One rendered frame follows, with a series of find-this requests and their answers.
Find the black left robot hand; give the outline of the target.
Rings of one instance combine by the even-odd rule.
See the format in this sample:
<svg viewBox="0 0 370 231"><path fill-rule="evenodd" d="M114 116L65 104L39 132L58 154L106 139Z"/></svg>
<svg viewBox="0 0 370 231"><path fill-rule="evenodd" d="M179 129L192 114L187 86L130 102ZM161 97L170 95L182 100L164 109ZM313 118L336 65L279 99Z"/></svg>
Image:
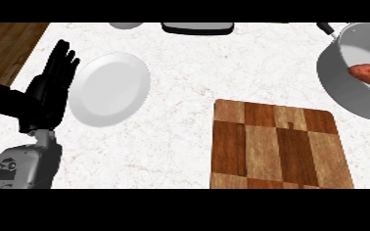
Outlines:
<svg viewBox="0 0 370 231"><path fill-rule="evenodd" d="M31 81L27 92L0 84L0 115L19 120L19 132L53 130L59 125L80 59L70 43L59 40L43 69Z"/></svg>

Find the wooden checkered cutting board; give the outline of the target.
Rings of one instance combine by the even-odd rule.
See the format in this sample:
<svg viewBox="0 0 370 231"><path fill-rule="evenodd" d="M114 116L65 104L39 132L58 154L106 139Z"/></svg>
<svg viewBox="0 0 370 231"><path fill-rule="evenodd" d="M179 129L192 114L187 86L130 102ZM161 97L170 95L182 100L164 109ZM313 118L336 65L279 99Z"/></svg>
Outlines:
<svg viewBox="0 0 370 231"><path fill-rule="evenodd" d="M351 188L333 114L217 100L210 179L214 189Z"/></svg>

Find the grey metal pot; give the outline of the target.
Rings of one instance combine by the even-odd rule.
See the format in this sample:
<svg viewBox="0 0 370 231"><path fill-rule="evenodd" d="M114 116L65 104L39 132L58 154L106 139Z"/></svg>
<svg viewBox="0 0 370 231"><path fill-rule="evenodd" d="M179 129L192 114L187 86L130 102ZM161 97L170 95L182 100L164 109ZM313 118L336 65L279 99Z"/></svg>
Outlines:
<svg viewBox="0 0 370 231"><path fill-rule="evenodd" d="M322 85L336 103L370 119L370 85L348 73L350 67L370 64L370 23L348 23L341 32L329 23L317 27L333 38L317 60Z"/></svg>

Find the orange sweet potato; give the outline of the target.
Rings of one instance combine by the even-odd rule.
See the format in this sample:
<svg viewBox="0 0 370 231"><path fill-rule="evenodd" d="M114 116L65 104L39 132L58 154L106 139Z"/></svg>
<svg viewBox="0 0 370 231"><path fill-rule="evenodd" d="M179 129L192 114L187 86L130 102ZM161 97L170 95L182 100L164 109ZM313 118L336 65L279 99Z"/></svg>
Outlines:
<svg viewBox="0 0 370 231"><path fill-rule="evenodd" d="M370 64L361 64L350 67L348 73L354 78L370 85Z"/></svg>

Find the white oval plate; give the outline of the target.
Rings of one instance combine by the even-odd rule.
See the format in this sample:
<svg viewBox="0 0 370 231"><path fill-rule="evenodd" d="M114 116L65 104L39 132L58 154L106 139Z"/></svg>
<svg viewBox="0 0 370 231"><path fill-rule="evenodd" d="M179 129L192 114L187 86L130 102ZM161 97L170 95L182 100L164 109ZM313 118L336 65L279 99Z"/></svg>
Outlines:
<svg viewBox="0 0 370 231"><path fill-rule="evenodd" d="M151 90L151 72L130 54L101 56L80 70L70 90L70 109L89 126L121 123L140 109Z"/></svg>

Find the grey round object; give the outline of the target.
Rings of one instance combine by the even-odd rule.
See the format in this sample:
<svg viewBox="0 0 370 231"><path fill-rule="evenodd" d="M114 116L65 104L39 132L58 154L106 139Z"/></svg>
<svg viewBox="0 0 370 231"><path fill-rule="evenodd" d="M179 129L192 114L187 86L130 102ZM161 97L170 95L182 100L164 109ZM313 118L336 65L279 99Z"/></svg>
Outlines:
<svg viewBox="0 0 370 231"><path fill-rule="evenodd" d="M142 26L143 23L109 23L114 28L118 29L134 29Z"/></svg>

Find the black and grey appliance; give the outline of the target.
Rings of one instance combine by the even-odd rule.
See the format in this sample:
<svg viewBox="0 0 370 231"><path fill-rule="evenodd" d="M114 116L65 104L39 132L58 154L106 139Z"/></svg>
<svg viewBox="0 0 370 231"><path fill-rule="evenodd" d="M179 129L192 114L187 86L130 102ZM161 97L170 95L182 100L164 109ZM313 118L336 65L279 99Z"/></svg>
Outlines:
<svg viewBox="0 0 370 231"><path fill-rule="evenodd" d="M227 35L235 30L233 23L162 23L168 33L185 35Z"/></svg>

